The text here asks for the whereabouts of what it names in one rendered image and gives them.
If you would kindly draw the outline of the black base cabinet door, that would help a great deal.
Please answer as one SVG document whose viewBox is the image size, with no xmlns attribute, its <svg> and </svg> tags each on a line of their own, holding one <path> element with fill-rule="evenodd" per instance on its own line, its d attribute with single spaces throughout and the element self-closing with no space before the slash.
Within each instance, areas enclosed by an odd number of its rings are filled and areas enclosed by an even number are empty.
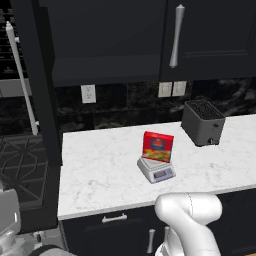
<svg viewBox="0 0 256 256">
<path fill-rule="evenodd" d="M 144 220 L 139 226 L 138 250 L 137 250 L 136 256 L 155 256 L 156 250 L 164 241 L 164 228 L 165 228 L 165 224 L 161 221 Z M 151 254 L 147 254 L 147 246 L 148 246 L 150 229 L 155 229 L 153 252 Z"/>
<path fill-rule="evenodd" d="M 256 188 L 227 193 L 223 206 L 222 255 L 256 253 Z"/>
</svg>

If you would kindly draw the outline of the red boxed food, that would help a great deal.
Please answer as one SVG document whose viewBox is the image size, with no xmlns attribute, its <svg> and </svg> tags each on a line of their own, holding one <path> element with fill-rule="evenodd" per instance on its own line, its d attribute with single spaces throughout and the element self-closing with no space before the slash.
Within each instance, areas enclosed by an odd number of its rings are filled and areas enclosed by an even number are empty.
<svg viewBox="0 0 256 256">
<path fill-rule="evenodd" d="M 142 157 L 169 163 L 173 141 L 172 135 L 146 131 L 143 137 Z"/>
</svg>

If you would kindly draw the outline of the black hob with grates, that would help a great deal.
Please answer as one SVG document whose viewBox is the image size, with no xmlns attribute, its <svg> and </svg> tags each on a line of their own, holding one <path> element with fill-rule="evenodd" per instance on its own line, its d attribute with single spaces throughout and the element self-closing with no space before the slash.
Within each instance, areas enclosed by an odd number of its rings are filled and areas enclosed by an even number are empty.
<svg viewBox="0 0 256 256">
<path fill-rule="evenodd" d="M 22 210 L 43 205 L 47 171 L 41 135 L 0 137 L 0 177 L 16 190 Z"/>
</svg>

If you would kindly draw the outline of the black drawer front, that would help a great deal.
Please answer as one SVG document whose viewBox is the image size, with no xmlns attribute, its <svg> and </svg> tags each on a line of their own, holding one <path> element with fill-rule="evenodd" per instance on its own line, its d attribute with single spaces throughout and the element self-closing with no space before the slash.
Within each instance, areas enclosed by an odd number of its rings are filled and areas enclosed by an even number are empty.
<svg viewBox="0 0 256 256">
<path fill-rule="evenodd" d="M 76 256 L 136 256 L 140 224 L 152 221 L 153 207 L 140 207 L 62 221 L 69 251 Z M 102 223 L 102 218 L 128 216 L 127 220 Z"/>
</svg>

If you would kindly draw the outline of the white digital scale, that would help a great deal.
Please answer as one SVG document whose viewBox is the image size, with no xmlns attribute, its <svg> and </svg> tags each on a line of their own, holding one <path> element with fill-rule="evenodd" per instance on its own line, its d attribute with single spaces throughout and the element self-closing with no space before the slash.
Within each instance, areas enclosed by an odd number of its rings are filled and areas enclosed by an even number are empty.
<svg viewBox="0 0 256 256">
<path fill-rule="evenodd" d="M 140 157 L 137 161 L 137 166 L 151 184 L 176 176 L 171 162 L 166 163 Z"/>
</svg>

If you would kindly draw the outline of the white light switch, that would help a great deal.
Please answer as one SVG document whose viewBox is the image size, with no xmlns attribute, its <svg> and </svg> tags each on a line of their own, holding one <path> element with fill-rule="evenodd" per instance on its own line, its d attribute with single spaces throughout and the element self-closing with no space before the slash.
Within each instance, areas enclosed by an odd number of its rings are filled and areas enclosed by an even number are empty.
<svg viewBox="0 0 256 256">
<path fill-rule="evenodd" d="M 177 81 L 173 83 L 173 97 L 184 96 L 186 91 L 186 81 Z"/>
<path fill-rule="evenodd" d="M 158 97 L 170 97 L 172 92 L 172 83 L 171 82 L 160 82 L 159 83 L 159 90 L 158 90 Z"/>
</svg>

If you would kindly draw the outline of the white power outlet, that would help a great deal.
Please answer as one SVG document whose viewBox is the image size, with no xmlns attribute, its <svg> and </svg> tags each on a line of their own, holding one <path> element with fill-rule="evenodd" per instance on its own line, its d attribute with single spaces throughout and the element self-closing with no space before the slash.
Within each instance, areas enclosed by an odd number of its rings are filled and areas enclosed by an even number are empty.
<svg viewBox="0 0 256 256">
<path fill-rule="evenodd" d="M 95 103 L 96 102 L 96 89 L 94 85 L 82 85 L 81 86 L 81 97 L 83 104 Z"/>
</svg>

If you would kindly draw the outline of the open black cabinet door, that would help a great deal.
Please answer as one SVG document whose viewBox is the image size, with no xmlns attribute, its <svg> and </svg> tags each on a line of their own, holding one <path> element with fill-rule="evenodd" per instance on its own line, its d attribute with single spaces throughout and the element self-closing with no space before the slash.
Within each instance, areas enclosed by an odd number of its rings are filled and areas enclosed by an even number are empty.
<svg viewBox="0 0 256 256">
<path fill-rule="evenodd" d="M 58 130 L 55 91 L 51 76 L 54 63 L 48 14 L 39 0 L 10 0 L 30 82 L 42 140 L 48 160 L 47 180 L 41 208 L 21 212 L 21 233 L 56 228 L 61 136 Z"/>
</svg>

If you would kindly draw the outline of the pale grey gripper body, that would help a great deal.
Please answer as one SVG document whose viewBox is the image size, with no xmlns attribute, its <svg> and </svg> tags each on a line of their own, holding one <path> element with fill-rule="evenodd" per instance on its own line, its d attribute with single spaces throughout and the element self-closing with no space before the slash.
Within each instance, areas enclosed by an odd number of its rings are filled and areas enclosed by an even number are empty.
<svg viewBox="0 0 256 256">
<path fill-rule="evenodd" d="M 0 193 L 0 234 L 13 231 L 18 234 L 21 229 L 20 207 L 14 189 Z"/>
</svg>

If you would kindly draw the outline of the dark grey toaster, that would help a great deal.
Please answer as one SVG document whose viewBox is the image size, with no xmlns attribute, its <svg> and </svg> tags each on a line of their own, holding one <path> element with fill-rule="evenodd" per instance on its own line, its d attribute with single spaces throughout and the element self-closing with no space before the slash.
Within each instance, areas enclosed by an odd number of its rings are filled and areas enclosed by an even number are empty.
<svg viewBox="0 0 256 256">
<path fill-rule="evenodd" d="M 225 116 L 210 102 L 185 102 L 181 127 L 196 146 L 218 145 L 224 124 Z"/>
</svg>

